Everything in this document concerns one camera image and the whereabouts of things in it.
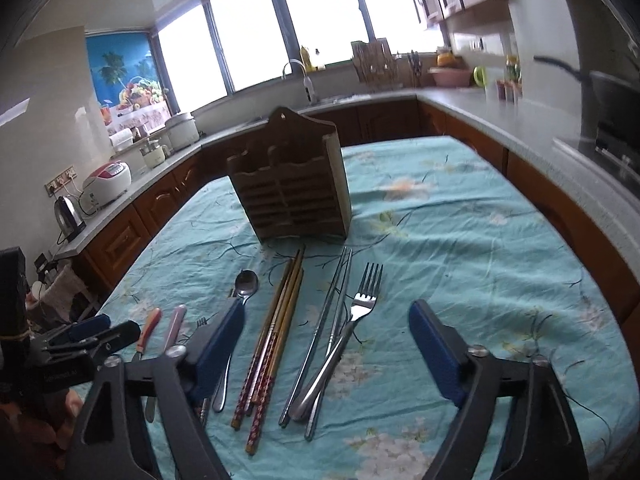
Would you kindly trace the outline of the person's left hand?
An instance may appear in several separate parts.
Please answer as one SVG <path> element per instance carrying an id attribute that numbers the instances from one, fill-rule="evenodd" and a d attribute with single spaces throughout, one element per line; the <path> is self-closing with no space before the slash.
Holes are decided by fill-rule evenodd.
<path id="1" fill-rule="evenodd" d="M 62 417 L 54 429 L 22 413 L 15 403 L 1 405 L 1 478 L 62 479 L 67 450 L 84 401 L 75 390 L 55 396 L 51 412 Z"/>

